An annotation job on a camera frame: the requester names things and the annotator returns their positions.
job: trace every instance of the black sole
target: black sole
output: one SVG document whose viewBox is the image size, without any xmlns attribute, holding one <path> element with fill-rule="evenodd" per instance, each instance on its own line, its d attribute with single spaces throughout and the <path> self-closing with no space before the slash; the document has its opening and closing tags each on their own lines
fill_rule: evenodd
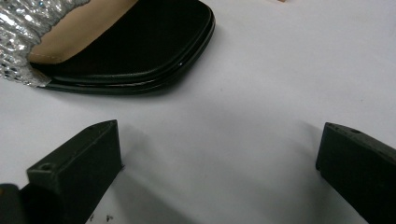
<svg viewBox="0 0 396 224">
<path fill-rule="evenodd" d="M 171 69 L 162 72 L 161 75 L 151 76 L 150 79 L 126 83 L 73 83 L 53 79 L 50 84 L 42 89 L 51 91 L 65 91 L 84 94 L 104 94 L 104 95 L 133 95 L 157 91 L 176 83 L 191 68 L 194 62 L 201 56 L 205 47 L 210 41 L 215 30 L 216 20 L 212 10 L 205 29 L 190 47 L 183 57 L 174 62 Z"/>
</svg>

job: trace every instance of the silver glitter strap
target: silver glitter strap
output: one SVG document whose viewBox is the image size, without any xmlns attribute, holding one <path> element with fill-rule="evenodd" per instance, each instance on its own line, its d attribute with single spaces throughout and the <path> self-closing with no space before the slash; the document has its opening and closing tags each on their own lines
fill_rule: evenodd
<svg viewBox="0 0 396 224">
<path fill-rule="evenodd" d="M 33 87 L 50 83 L 27 57 L 61 18 L 89 1 L 0 0 L 0 77 Z"/>
</svg>

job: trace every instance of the shoe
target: shoe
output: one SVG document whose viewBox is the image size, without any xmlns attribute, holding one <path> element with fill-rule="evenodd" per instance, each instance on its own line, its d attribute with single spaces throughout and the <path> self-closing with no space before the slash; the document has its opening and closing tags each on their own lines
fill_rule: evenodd
<svg viewBox="0 0 396 224">
<path fill-rule="evenodd" d="M 187 71 L 215 28 L 198 0 L 88 2 L 1 1 L 0 77 L 54 91 L 155 91 Z"/>
</svg>

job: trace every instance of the black plastic piece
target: black plastic piece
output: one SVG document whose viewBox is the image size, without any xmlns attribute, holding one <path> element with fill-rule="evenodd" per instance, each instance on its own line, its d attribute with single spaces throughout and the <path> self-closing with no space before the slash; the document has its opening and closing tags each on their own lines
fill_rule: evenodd
<svg viewBox="0 0 396 224">
<path fill-rule="evenodd" d="M 396 223 L 396 150 L 360 131 L 326 123 L 317 169 L 369 223 Z"/>
<path fill-rule="evenodd" d="M 30 183 L 13 197 L 17 209 L 0 207 L 1 216 L 15 211 L 28 221 L 0 223 L 84 224 L 121 168 L 117 122 L 92 125 L 27 170 Z"/>
<path fill-rule="evenodd" d="M 26 224 L 20 191 L 12 184 L 0 185 L 0 223 Z"/>
</svg>

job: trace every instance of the white table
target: white table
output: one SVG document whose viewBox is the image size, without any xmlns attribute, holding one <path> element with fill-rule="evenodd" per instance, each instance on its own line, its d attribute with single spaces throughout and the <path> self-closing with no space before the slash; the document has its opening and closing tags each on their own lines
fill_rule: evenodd
<svg viewBox="0 0 396 224">
<path fill-rule="evenodd" d="M 0 183 L 117 119 L 107 223 L 366 223 L 315 169 L 323 125 L 396 147 L 394 0 L 205 0 L 217 28 L 169 92 L 96 96 L 0 80 Z"/>
</svg>

